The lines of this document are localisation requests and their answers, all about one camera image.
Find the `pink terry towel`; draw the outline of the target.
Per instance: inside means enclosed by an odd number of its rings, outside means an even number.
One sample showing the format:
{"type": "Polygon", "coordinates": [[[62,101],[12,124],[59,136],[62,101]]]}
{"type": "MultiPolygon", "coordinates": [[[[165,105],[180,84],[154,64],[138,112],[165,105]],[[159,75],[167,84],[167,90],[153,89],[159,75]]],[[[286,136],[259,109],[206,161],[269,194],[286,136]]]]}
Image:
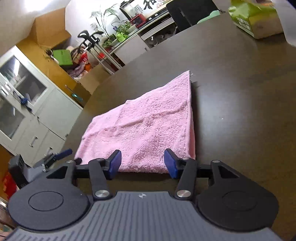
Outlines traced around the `pink terry towel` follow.
{"type": "Polygon", "coordinates": [[[75,158],[83,164],[121,151],[120,172],[167,173],[165,149],[196,157],[190,72],[95,116],[75,158]]]}

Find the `glass door cabinet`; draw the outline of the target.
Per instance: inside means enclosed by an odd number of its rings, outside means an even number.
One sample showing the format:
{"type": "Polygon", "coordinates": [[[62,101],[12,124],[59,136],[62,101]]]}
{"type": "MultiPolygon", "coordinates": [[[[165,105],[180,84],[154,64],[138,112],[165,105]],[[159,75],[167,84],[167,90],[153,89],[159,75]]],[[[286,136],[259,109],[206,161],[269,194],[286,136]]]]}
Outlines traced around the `glass door cabinet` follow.
{"type": "Polygon", "coordinates": [[[61,151],[82,108],[17,47],[1,56],[1,145],[32,166],[61,151]]]}

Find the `large cardboard box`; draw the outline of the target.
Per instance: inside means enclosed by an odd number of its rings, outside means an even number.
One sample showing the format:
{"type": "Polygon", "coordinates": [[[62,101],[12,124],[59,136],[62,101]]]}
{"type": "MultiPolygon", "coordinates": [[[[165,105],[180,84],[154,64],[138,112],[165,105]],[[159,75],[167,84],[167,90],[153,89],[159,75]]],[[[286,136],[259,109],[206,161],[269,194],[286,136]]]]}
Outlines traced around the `large cardboard box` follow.
{"type": "Polygon", "coordinates": [[[77,80],[73,88],[74,93],[79,97],[79,99],[76,98],[77,102],[85,106],[97,87],[107,80],[109,76],[110,74],[100,64],[84,74],[82,78],[77,80]]]}

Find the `green box on pile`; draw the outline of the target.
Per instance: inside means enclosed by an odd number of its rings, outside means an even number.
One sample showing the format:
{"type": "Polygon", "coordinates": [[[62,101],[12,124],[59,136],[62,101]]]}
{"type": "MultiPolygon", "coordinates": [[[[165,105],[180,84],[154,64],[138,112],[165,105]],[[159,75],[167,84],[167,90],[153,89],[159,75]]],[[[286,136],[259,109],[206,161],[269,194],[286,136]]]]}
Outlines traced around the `green box on pile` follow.
{"type": "Polygon", "coordinates": [[[73,64],[69,50],[53,50],[53,57],[59,62],[60,66],[71,66],[73,64]]]}

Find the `green plant pot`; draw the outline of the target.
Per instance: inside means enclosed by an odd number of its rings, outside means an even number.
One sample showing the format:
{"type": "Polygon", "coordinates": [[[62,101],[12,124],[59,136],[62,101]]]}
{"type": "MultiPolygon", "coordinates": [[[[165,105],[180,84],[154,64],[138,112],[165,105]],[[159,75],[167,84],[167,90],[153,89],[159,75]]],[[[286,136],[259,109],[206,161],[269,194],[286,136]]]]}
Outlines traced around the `green plant pot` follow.
{"type": "Polygon", "coordinates": [[[117,32],[115,36],[120,43],[124,42],[128,38],[128,34],[126,32],[117,32]]]}

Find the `red appliance base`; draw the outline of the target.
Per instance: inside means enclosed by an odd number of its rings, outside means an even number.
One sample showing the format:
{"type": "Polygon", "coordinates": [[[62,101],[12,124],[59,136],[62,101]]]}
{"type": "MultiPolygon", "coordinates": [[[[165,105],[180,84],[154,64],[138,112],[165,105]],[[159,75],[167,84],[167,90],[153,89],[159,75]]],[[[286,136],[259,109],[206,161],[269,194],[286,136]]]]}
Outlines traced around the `red appliance base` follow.
{"type": "Polygon", "coordinates": [[[138,14],[130,20],[130,23],[136,28],[140,28],[147,22],[147,18],[143,14],[138,14]]]}

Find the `black office chair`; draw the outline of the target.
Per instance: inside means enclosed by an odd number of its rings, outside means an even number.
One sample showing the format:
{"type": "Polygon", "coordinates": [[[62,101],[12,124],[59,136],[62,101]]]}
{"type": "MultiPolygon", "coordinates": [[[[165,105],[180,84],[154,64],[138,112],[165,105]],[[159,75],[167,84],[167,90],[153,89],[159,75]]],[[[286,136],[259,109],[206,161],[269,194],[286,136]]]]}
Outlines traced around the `black office chair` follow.
{"type": "Polygon", "coordinates": [[[174,0],[167,3],[166,8],[180,32],[218,11],[212,0],[174,0]]]}

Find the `framed calligraphy picture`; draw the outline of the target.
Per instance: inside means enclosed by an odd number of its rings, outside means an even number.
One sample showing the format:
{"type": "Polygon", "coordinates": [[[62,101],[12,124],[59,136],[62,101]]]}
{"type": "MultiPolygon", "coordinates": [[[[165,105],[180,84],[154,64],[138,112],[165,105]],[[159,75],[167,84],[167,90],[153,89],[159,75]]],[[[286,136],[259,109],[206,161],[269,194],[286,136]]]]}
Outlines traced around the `framed calligraphy picture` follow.
{"type": "Polygon", "coordinates": [[[148,18],[155,13],[166,8],[169,0],[134,0],[134,1],[123,1],[119,9],[131,20],[138,14],[142,14],[145,18],[148,18]]]}

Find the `green tissue box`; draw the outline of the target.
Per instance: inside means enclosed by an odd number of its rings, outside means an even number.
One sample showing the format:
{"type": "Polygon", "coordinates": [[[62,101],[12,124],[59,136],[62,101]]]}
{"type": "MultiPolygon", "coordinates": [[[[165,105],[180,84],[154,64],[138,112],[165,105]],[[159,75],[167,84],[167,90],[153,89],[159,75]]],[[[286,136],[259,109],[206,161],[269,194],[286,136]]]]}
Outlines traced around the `green tissue box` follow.
{"type": "Polygon", "coordinates": [[[255,39],[283,33],[272,1],[231,0],[228,12],[234,25],[255,39]]]}

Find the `frosted plastic cup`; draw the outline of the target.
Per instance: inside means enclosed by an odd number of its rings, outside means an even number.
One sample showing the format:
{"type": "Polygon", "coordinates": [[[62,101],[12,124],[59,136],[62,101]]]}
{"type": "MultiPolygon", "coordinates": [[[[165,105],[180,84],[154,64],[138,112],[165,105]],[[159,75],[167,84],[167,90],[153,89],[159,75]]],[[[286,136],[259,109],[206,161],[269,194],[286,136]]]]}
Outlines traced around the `frosted plastic cup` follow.
{"type": "Polygon", "coordinates": [[[296,11],[294,0],[274,0],[274,7],[280,18],[285,39],[288,44],[295,47],[296,11]]]}

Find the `black handled trolley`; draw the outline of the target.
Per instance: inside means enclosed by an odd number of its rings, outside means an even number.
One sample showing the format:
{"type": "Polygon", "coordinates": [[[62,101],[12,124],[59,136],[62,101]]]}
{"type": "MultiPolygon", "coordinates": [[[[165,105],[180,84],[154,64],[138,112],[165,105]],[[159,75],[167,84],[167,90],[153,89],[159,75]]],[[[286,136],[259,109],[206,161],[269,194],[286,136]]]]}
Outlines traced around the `black handled trolley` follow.
{"type": "Polygon", "coordinates": [[[88,30],[83,30],[78,34],[78,38],[83,39],[83,42],[79,45],[83,51],[88,52],[96,59],[99,64],[109,73],[113,75],[116,71],[122,68],[122,66],[109,54],[99,43],[100,39],[96,35],[103,35],[102,31],[94,32],[89,34],[88,30]]]}

